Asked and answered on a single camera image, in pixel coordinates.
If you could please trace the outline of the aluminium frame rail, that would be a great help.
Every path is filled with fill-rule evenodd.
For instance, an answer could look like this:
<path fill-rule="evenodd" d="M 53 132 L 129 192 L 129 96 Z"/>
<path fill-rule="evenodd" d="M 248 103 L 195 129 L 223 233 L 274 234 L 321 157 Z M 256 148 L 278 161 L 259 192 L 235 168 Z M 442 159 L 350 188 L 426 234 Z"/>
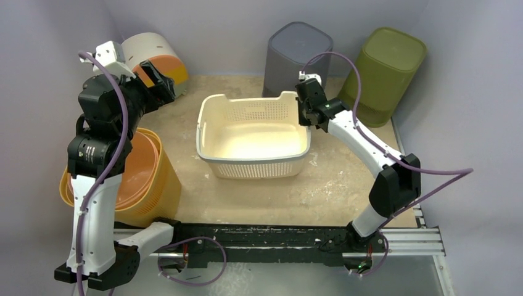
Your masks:
<path fill-rule="evenodd" d="M 406 208 L 400 210 L 401 212 L 415 207 L 417 205 L 417 201 L 414 200 L 411 202 Z M 349 273 L 354 274 L 359 277 L 368 276 L 372 272 L 375 272 L 379 264 L 374 262 L 373 256 L 381 256 L 382 258 L 385 258 L 389 255 L 395 255 L 395 256 L 415 256 L 415 255 L 421 255 L 421 256 L 436 256 L 436 255 L 443 255 L 444 253 L 444 247 L 442 243 L 442 238 L 440 235 L 440 232 L 438 229 L 435 228 L 429 228 L 429 229 L 421 229 L 421 228 L 414 228 L 414 229 L 407 229 L 407 228 L 400 228 L 400 229 L 393 229 L 393 228 L 385 228 L 385 224 L 387 221 L 383 224 L 383 226 L 378 229 L 376 232 L 382 234 L 385 238 L 385 246 L 386 251 L 381 255 L 372 255 L 372 264 L 370 266 L 367 265 L 360 265 L 357 269 L 352 269 L 343 266 L 348 270 Z M 162 253 L 159 253 L 158 250 L 156 250 L 154 253 L 150 254 L 147 257 L 155 256 L 159 259 L 163 259 Z M 186 258 L 180 258 L 178 254 L 176 253 L 169 253 L 168 258 L 177 258 L 179 260 L 185 261 L 187 263 Z M 227 265 L 227 261 L 221 262 L 223 265 Z"/>

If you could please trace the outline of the orange plastic basin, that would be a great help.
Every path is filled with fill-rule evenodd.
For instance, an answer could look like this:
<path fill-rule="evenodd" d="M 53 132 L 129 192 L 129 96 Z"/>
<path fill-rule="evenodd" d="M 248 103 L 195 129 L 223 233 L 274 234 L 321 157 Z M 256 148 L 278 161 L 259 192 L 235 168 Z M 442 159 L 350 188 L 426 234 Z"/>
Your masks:
<path fill-rule="evenodd" d="M 133 149 L 126 158 L 116 199 L 117 210 L 128 208 L 144 197 L 158 167 L 159 142 L 152 137 L 150 130 L 139 128 L 131 144 Z"/>

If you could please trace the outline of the green plastic basket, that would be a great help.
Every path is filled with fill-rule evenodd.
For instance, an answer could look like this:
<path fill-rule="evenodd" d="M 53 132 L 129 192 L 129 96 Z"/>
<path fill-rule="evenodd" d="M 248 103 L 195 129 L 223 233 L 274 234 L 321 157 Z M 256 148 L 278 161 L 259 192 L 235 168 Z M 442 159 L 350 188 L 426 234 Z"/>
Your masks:
<path fill-rule="evenodd" d="M 355 65 L 361 78 L 356 117 L 366 126 L 384 126 L 427 54 L 420 39 L 400 30 L 381 27 L 365 41 Z"/>

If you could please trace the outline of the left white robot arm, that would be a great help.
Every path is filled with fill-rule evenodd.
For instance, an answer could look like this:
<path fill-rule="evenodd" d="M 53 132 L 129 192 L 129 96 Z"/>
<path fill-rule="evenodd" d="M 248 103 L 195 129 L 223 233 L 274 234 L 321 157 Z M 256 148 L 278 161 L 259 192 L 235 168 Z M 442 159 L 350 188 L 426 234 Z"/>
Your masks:
<path fill-rule="evenodd" d="M 78 96 L 82 114 L 67 147 L 75 219 L 68 260 L 54 271 L 58 281 L 112 292 L 134 278 L 140 262 L 161 247 L 177 252 L 184 236 L 176 221 L 159 216 L 135 235 L 114 238 L 115 207 L 131 140 L 146 113 L 175 99 L 174 82 L 150 61 L 140 67 L 152 80 L 100 74 Z"/>

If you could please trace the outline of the yellow plastic basket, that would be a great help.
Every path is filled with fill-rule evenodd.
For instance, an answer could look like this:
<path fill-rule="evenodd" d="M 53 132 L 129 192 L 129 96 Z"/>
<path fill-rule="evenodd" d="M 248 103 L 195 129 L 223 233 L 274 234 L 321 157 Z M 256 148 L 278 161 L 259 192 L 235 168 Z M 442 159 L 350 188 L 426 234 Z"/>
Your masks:
<path fill-rule="evenodd" d="M 136 204 L 123 210 L 115 209 L 116 222 L 145 228 L 156 218 L 175 218 L 181 196 L 181 182 L 160 137 L 153 131 L 151 134 L 159 142 L 159 162 L 152 184 Z"/>

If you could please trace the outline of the grey plastic basket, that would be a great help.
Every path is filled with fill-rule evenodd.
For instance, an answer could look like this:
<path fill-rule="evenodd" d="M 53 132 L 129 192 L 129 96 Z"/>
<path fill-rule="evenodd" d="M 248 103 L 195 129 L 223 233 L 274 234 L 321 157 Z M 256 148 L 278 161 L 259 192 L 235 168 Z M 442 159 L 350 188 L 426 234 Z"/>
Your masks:
<path fill-rule="evenodd" d="M 278 30 L 268 41 L 263 81 L 263 97 L 278 97 L 283 91 L 295 91 L 299 71 L 316 73 L 326 85 L 331 57 L 322 52 L 333 50 L 333 39 L 305 22 L 291 22 Z"/>

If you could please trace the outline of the white mini drawer cabinet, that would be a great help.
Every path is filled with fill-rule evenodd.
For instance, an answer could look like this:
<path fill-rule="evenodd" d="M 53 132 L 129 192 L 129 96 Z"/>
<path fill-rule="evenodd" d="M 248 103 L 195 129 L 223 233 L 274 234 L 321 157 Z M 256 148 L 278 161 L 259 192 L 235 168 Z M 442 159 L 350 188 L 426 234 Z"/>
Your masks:
<path fill-rule="evenodd" d="M 152 32 L 140 33 L 124 40 L 121 46 L 127 66 L 138 74 L 146 86 L 151 87 L 153 82 L 139 63 L 149 60 L 161 74 L 173 79 L 176 97 L 186 94 L 188 70 L 162 35 Z"/>

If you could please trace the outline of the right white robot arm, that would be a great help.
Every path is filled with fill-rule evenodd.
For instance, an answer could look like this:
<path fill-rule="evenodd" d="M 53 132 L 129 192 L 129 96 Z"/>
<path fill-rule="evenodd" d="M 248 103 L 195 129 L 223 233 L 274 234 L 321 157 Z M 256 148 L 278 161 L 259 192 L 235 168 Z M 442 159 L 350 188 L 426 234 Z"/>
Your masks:
<path fill-rule="evenodd" d="M 369 205 L 347 225 L 347 245 L 360 251 L 386 221 L 421 195 L 420 161 L 414 154 L 404 156 L 387 146 L 340 99 L 327 99 L 318 78 L 301 75 L 295 86 L 299 124 L 314 126 L 343 142 L 374 178 Z"/>

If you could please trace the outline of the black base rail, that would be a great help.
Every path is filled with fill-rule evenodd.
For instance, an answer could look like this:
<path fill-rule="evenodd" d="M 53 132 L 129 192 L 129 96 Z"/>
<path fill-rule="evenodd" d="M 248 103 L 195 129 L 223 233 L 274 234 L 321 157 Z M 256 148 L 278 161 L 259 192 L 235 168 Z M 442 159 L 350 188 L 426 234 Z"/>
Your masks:
<path fill-rule="evenodd" d="M 159 253 L 186 258 L 189 268 L 221 263 L 320 263 L 357 269 L 370 266 L 372 255 L 386 251 L 375 232 L 359 239 L 346 226 L 288 226 L 180 223 Z"/>

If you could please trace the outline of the white plastic basket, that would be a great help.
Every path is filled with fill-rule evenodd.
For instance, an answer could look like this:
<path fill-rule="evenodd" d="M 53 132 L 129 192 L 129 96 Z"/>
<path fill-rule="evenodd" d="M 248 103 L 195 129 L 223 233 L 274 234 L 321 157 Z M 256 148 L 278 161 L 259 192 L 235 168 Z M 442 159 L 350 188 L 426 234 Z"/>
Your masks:
<path fill-rule="evenodd" d="M 196 149 L 215 176 L 272 179 L 295 176 L 310 150 L 311 132 L 299 124 L 297 93 L 278 97 L 205 98 L 196 128 Z"/>

